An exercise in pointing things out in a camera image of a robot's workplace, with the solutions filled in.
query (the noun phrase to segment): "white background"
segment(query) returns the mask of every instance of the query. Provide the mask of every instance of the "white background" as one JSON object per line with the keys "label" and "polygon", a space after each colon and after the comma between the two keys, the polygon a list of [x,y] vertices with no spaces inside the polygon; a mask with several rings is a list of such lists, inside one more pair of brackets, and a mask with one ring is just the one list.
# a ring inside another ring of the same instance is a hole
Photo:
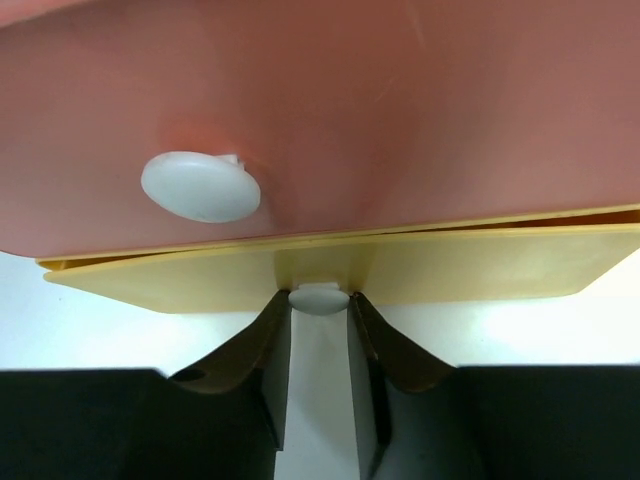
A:
{"label": "white background", "polygon": [[[47,284],[42,273],[33,260],[0,253],[0,369],[142,366],[169,375],[256,314],[158,314]],[[455,365],[634,363],[640,361],[640,253],[572,297],[380,311]],[[277,480],[358,478],[345,322],[344,314],[294,317]]]}

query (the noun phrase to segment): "white plastic cap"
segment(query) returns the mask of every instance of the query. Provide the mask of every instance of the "white plastic cap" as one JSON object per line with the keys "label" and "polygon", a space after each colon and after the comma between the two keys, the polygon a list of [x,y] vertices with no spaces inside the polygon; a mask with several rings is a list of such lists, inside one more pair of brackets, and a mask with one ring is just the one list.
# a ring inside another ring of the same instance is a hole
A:
{"label": "white plastic cap", "polygon": [[289,294],[289,303],[309,315],[333,315],[347,308],[349,295],[337,283],[307,283]]}
{"label": "white plastic cap", "polygon": [[233,222],[260,206],[260,186],[236,155],[163,153],[144,167],[141,183],[162,208],[197,222]]}

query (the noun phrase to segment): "white plastic knob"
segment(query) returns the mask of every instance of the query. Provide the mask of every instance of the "white plastic knob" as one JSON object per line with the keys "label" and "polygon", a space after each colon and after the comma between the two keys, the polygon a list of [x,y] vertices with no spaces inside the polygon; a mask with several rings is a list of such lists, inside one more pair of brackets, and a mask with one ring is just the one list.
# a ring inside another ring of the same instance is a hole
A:
{"label": "white plastic knob", "polygon": [[163,153],[144,167],[141,184],[162,208],[197,222],[233,222],[260,206],[260,186],[236,155]]}
{"label": "white plastic knob", "polygon": [[337,283],[307,283],[289,294],[289,303],[309,315],[333,315],[347,308],[349,295]]}

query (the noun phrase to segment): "pink plastic surface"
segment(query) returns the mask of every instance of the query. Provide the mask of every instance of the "pink plastic surface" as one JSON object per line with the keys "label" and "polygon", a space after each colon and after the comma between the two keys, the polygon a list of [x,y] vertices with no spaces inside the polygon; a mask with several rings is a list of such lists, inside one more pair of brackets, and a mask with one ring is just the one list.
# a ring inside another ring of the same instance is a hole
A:
{"label": "pink plastic surface", "polygon": [[[640,203],[637,0],[12,3],[54,2],[0,3],[2,250]],[[168,150],[238,153],[260,210],[162,210],[139,178]]]}

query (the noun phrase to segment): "yellow plastic tray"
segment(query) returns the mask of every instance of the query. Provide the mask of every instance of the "yellow plastic tray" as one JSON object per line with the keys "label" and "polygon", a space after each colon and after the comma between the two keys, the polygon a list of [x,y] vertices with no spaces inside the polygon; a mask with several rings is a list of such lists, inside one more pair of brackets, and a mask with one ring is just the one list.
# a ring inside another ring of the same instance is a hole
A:
{"label": "yellow plastic tray", "polygon": [[634,211],[40,263],[50,282],[168,313],[259,310],[276,289],[313,281],[378,305],[549,297],[582,290],[640,248],[637,220]]}

